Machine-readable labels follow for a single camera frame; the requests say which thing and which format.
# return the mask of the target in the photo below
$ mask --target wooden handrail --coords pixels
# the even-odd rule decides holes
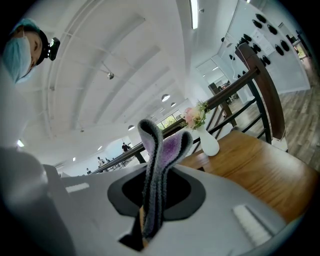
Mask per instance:
[[[254,80],[260,89],[269,114],[272,136],[281,140],[286,132],[285,118],[274,82],[259,57],[247,43],[240,44],[235,54],[249,69],[249,72],[252,69],[259,70]]]

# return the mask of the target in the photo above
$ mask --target wooden floor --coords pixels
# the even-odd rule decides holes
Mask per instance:
[[[320,77],[308,58],[303,59],[302,64],[311,89],[279,95],[284,113],[286,141],[289,154],[320,171]],[[229,105],[233,113],[242,106],[240,99]],[[258,113],[256,104],[250,106],[236,117],[237,125],[245,127]],[[262,129],[260,120],[249,132],[258,134]]]

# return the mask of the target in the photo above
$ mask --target gray plush ear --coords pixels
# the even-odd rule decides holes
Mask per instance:
[[[143,188],[143,237],[150,239],[161,228],[167,200],[167,174],[189,152],[193,139],[189,132],[178,132],[163,141],[155,123],[143,119],[138,124],[142,143],[150,158]]]
[[[156,124],[148,119],[143,119],[138,124],[138,131],[142,143],[149,153],[149,161],[146,167],[143,187],[143,236],[148,237],[155,226],[156,199],[157,199],[157,177],[159,155],[162,153],[163,134]]]

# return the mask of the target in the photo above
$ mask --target white wall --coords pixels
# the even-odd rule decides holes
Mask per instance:
[[[247,71],[245,65],[237,56],[235,56],[235,60],[231,62],[229,55],[234,54],[235,44],[237,43],[237,40],[240,40],[244,34],[251,36],[256,29],[252,22],[253,19],[257,19],[256,14],[263,15],[267,19],[267,23],[271,24],[277,29],[277,35],[274,35],[269,31],[269,29],[267,28],[267,24],[263,24],[262,28],[259,29],[259,31],[264,35],[264,37],[271,43],[273,47],[275,47],[275,44],[280,46],[280,40],[285,41],[290,47],[289,51],[284,51],[282,49],[284,51],[284,56],[281,56],[277,51],[274,51],[267,56],[271,64],[267,65],[266,69],[273,80],[278,94],[309,89],[310,84],[306,75],[306,71],[304,70],[296,51],[294,50],[288,39],[281,33],[278,27],[270,21],[267,15],[260,12],[251,4],[247,4],[247,2],[243,0],[239,1],[238,7],[233,17],[233,21],[228,30],[228,33],[231,35],[231,39],[233,39],[234,44],[229,48],[222,47],[218,55],[221,57],[223,62],[227,66],[229,66],[229,70],[232,69],[232,67],[234,68],[235,77],[237,77],[238,74],[242,76],[242,71]],[[252,39],[252,42],[250,42],[249,45],[253,46],[253,43],[255,42]],[[261,52],[258,52],[257,55],[258,57],[262,58],[263,55],[267,54],[262,50]],[[227,75],[228,72],[225,71],[223,67],[220,66],[217,62],[216,64]]]
[[[261,11],[276,26],[276,29],[278,29],[279,25],[283,23],[290,33],[298,39],[296,30],[299,31],[300,26],[282,4],[275,0],[268,0]]]

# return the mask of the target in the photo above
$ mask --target white vase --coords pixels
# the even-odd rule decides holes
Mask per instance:
[[[220,147],[215,137],[213,137],[203,125],[198,127],[196,130],[200,135],[200,142],[203,152],[207,156],[215,156],[218,154]]]

